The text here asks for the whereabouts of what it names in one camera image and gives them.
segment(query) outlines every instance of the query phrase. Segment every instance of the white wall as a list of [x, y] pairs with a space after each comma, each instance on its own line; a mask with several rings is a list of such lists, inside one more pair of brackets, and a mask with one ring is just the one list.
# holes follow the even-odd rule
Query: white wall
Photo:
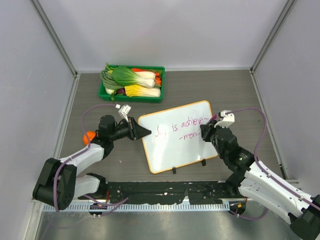
[[40, 0], [79, 71], [252, 66], [286, 0]]
[[320, 194], [320, 1], [297, 1], [256, 77], [291, 178]]
[[28, 0], [0, 3], [0, 239], [24, 233], [73, 77]]

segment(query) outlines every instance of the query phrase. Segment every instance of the green crate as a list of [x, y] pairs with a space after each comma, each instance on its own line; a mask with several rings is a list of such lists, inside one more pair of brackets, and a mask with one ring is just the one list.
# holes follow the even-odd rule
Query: green crate
[[[164, 97], [164, 86], [165, 86], [165, 68], [163, 66], [126, 66], [129, 69], [155, 69], [162, 70], [162, 85], [161, 85], [161, 95], [159, 97], [151, 96], [123, 96], [123, 95], [114, 95], [113, 98], [115, 101], [126, 101], [126, 102], [140, 102], [140, 103], [160, 103]], [[100, 89], [98, 96], [105, 101], [112, 101], [111, 95], [106, 92], [106, 89], [101, 81]]]

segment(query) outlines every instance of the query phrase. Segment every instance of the whiteboard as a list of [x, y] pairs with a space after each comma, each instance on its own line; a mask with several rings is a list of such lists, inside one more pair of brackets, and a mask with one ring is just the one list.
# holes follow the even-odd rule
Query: whiteboard
[[214, 146], [202, 140], [200, 131], [200, 124], [211, 117], [208, 101], [139, 117], [139, 125], [152, 131], [142, 138], [150, 171], [157, 174], [216, 157]]

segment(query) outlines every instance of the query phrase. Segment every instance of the red vegetable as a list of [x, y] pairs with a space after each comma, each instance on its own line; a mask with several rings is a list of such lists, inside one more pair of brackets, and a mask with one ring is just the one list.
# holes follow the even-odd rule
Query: red vegetable
[[116, 91], [116, 94], [117, 94], [117, 95], [126, 96], [126, 90], [125, 90], [124, 88], [119, 88], [119, 89]]
[[159, 77], [159, 76], [155, 77], [155, 84], [160, 85], [160, 86], [162, 85], [161, 77]]

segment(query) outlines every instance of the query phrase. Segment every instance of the orange object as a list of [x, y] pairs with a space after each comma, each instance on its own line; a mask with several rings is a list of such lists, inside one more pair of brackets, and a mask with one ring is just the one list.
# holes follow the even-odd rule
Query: orange object
[[160, 86], [162, 85], [161, 77], [159, 77], [159, 76], [155, 77], [155, 84], [160, 85]]
[[[87, 131], [86, 134], [88, 134], [88, 137], [89, 137], [89, 139], [90, 139], [90, 142], [91, 142], [92, 139], [94, 139], [95, 136], [96, 136], [96, 132], [95, 132], [95, 131]], [[88, 144], [89, 144], [86, 135], [83, 135], [83, 143], [84, 143], [84, 145], [88, 145]]]
[[156, 71], [148, 71], [146, 69], [140, 69], [140, 68], [131, 68], [132, 71], [134, 72], [152, 72], [155, 74], [156, 77], [159, 77], [160, 76], [160, 73], [156, 72]]

